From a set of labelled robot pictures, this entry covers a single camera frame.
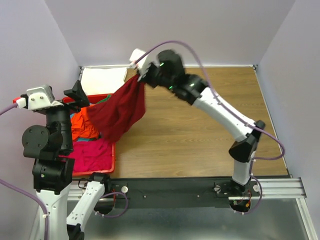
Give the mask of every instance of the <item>lavender wall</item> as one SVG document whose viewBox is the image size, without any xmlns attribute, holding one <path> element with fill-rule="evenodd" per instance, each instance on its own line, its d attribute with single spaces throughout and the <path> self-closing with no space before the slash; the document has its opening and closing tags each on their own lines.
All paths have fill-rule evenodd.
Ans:
<svg viewBox="0 0 320 240">
<path fill-rule="evenodd" d="M 297 0 L 258 65 L 289 172 L 301 177 L 320 236 L 320 1 Z"/>
<path fill-rule="evenodd" d="M 80 65 L 128 64 L 183 40 L 204 64 L 257 64 L 294 0 L 45 0 Z M 195 64 L 183 48 L 186 64 Z"/>
<path fill-rule="evenodd" d="M 0 1 L 0 109 L 26 89 L 50 84 L 56 97 L 72 87 L 79 68 L 43 0 Z M 33 192 L 33 160 L 23 157 L 21 137 L 43 115 L 13 109 L 0 117 L 0 178 Z M 26 240 L 37 204 L 0 185 L 0 239 Z"/>
</svg>

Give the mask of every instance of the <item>red laundry basket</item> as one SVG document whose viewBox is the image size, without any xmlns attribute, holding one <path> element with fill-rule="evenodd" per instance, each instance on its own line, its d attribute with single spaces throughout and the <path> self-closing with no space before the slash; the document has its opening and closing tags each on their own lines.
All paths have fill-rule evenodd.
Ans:
<svg viewBox="0 0 320 240">
<path fill-rule="evenodd" d="M 96 104 L 98 103 L 99 101 L 107 98 L 107 97 L 110 97 L 112 94 L 109 93 L 109 94 L 98 94 L 98 95 L 89 95 L 88 96 L 88 99 L 89 99 L 89 102 L 91 104 Z M 62 101 L 64 103 L 72 103 L 74 100 L 70 97 L 64 97 L 62 99 Z M 116 144 L 113 143 L 112 144 L 112 153 L 111 153 L 111 168 L 110 169 L 103 169 L 103 170 L 99 170 L 99 171 L 84 171 L 84 172 L 74 172 L 72 174 L 73 177 L 79 177 L 79 176 L 85 176 L 85 175 L 91 175 L 92 173 L 113 173 L 114 170 L 115 170 L 115 161 L 116 161 Z"/>
</svg>

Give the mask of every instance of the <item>clothing pile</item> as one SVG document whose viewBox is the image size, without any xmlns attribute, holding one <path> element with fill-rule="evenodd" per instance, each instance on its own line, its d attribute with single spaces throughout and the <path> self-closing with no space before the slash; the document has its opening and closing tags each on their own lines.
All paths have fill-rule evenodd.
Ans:
<svg viewBox="0 0 320 240">
<path fill-rule="evenodd" d="M 71 115 L 73 172 L 112 168 L 113 143 L 146 112 L 145 84 L 134 76 L 115 93 Z"/>
</svg>

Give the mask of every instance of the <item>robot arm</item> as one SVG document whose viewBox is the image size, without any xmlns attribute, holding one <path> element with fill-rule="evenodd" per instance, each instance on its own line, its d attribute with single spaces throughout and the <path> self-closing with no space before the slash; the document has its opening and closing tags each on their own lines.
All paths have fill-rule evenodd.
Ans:
<svg viewBox="0 0 320 240">
<path fill-rule="evenodd" d="M 23 155 L 35 159 L 33 187 L 49 213 L 46 229 L 43 212 L 39 211 L 39 239 L 46 233 L 50 240 L 83 240 L 85 226 L 96 203 L 110 192 L 110 177 L 93 173 L 83 196 L 66 218 L 75 160 L 61 155 L 68 156 L 73 151 L 70 113 L 79 112 L 90 103 L 79 80 L 64 94 L 74 101 L 66 104 L 55 100 L 48 85 L 28 89 L 21 96 L 26 109 L 46 116 L 46 126 L 33 125 L 24 132 Z"/>
<path fill-rule="evenodd" d="M 139 49 L 134 50 L 130 61 L 134 62 L 144 53 Z M 179 99 L 206 112 L 230 132 L 235 140 L 229 149 L 229 154 L 234 159 L 233 187 L 236 189 L 235 194 L 242 194 L 251 180 L 252 158 L 261 133 L 244 125 L 221 103 L 252 126 L 264 129 L 265 123 L 246 117 L 220 96 L 217 101 L 204 79 L 198 75 L 185 73 L 181 57 L 173 50 L 164 50 L 157 55 L 157 58 L 159 66 L 156 66 L 148 55 L 137 63 L 139 81 L 147 83 L 152 88 L 156 86 L 167 88 Z"/>
</svg>

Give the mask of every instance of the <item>wooden table surface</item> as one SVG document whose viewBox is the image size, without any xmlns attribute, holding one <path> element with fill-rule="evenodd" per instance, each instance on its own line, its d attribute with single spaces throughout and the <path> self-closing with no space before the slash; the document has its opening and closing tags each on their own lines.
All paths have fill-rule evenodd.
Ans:
<svg viewBox="0 0 320 240">
<path fill-rule="evenodd" d="M 203 77 L 199 68 L 189 73 Z M 263 120 L 274 133 L 255 76 L 250 67 L 207 68 L 217 92 L 241 113 Z M 128 70 L 126 79 L 134 75 Z M 177 99 L 163 87 L 145 87 L 146 113 L 116 144 L 113 178 L 232 176 L 228 150 L 234 139 L 222 125 L 201 110 Z M 278 145 L 262 136 L 256 156 L 276 156 Z M 257 160 L 257 176 L 286 175 L 282 159 Z"/>
</svg>

